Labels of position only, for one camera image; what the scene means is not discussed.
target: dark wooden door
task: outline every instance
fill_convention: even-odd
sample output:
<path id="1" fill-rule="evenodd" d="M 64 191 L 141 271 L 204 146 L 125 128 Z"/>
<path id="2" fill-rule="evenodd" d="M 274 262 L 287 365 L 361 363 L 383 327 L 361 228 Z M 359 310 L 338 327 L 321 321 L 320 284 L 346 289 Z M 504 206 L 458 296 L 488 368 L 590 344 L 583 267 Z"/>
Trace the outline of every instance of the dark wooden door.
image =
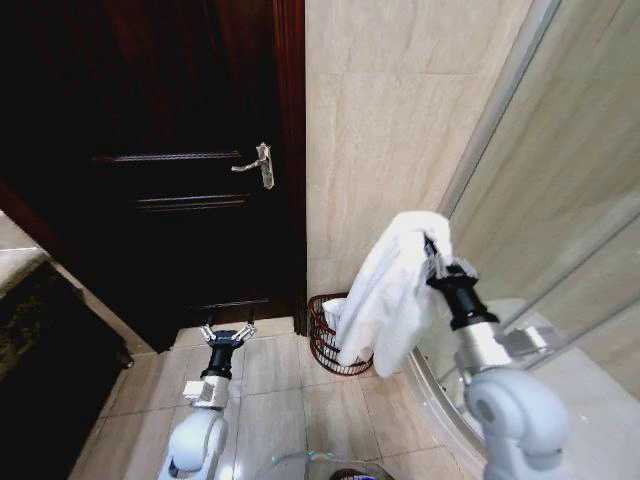
<path id="1" fill-rule="evenodd" d="M 304 328 L 302 4 L 10 3 L 4 208 L 158 350 L 222 307 Z M 272 189 L 231 171 L 261 142 Z"/>

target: wicker basket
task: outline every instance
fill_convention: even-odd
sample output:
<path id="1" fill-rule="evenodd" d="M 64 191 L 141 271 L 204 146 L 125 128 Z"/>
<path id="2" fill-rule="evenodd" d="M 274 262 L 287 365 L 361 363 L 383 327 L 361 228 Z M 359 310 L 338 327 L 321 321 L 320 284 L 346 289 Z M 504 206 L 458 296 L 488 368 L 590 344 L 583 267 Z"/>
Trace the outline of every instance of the wicker basket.
<path id="1" fill-rule="evenodd" d="M 336 360 L 340 349 L 336 347 L 336 332 L 329 328 L 324 319 L 322 303 L 332 298 L 344 298 L 346 293 L 334 293 L 332 295 L 317 295 L 309 300 L 308 308 L 311 315 L 311 340 L 309 346 L 311 353 L 320 365 L 332 373 L 338 375 L 358 375 L 373 364 L 373 357 L 363 362 L 360 359 L 353 365 L 343 367 Z"/>

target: door handle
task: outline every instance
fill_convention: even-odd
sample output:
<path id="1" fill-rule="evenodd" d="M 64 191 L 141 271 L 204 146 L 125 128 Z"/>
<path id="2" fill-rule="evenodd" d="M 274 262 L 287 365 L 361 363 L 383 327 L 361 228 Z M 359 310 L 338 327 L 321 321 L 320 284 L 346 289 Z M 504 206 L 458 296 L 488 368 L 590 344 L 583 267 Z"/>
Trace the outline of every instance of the door handle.
<path id="1" fill-rule="evenodd" d="M 262 184 L 267 190 L 271 190 L 275 185 L 273 178 L 273 164 L 271 163 L 271 147 L 262 142 L 256 147 L 258 151 L 258 159 L 249 165 L 234 165 L 231 167 L 232 172 L 246 172 L 252 168 L 260 167 L 262 171 Z"/>

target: tiled floor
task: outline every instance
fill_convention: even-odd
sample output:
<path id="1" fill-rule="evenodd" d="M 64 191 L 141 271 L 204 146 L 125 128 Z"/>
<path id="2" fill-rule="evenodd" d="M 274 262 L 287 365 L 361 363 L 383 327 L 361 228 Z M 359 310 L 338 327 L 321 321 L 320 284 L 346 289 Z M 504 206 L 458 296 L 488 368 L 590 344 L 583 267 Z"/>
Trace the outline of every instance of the tiled floor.
<path id="1" fill-rule="evenodd" d="M 404 374 L 333 375 L 311 356 L 290 318 L 262 320 L 233 357 L 227 447 L 218 480 L 253 480 L 272 458 L 316 450 L 384 462 L 406 480 L 462 480 L 451 453 L 420 417 Z M 180 393 L 209 358 L 197 329 L 170 352 L 136 356 L 123 371 L 71 479 L 154 479 L 173 427 L 190 411 Z"/>

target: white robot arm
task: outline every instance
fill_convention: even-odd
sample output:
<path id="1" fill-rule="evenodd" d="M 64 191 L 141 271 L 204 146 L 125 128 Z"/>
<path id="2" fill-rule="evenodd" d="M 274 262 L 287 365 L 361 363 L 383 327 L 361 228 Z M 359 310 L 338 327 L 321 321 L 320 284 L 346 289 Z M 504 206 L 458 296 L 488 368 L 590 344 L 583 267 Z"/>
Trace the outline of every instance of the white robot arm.
<path id="1" fill-rule="evenodd" d="M 427 284 L 439 290 L 453 314 L 459 340 L 454 355 L 465 382 L 465 402 L 482 425 L 488 450 L 485 480 L 570 480 L 562 465 L 569 438 L 564 404 L 542 382 L 511 368 L 513 358 L 550 348 L 549 330 L 529 328 L 505 335 L 480 301 L 475 270 L 463 259 L 446 265 L 427 238 Z"/>
<path id="2" fill-rule="evenodd" d="M 185 386 L 183 395 L 195 411 L 171 434 L 158 480 L 213 480 L 227 442 L 227 421 L 223 415 L 229 399 L 231 357 L 256 332 L 253 311 L 249 323 L 238 332 L 213 332 L 208 325 L 201 330 L 211 347 L 211 359 L 201 380 L 189 381 Z"/>

